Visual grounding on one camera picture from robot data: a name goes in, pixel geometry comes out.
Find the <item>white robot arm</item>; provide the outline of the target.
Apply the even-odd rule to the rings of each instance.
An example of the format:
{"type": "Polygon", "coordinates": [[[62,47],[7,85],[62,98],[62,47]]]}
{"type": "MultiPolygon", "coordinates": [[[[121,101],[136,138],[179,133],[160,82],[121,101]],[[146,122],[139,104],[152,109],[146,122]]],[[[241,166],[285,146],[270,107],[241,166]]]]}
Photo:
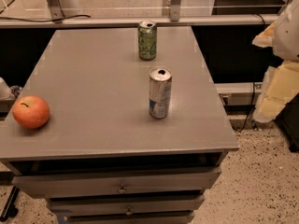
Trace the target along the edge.
{"type": "Polygon", "coordinates": [[[267,123],[299,93],[299,0],[292,0],[252,44],[271,47],[273,54],[283,60],[279,67],[270,66],[265,72],[253,112],[255,121],[267,123]]]}

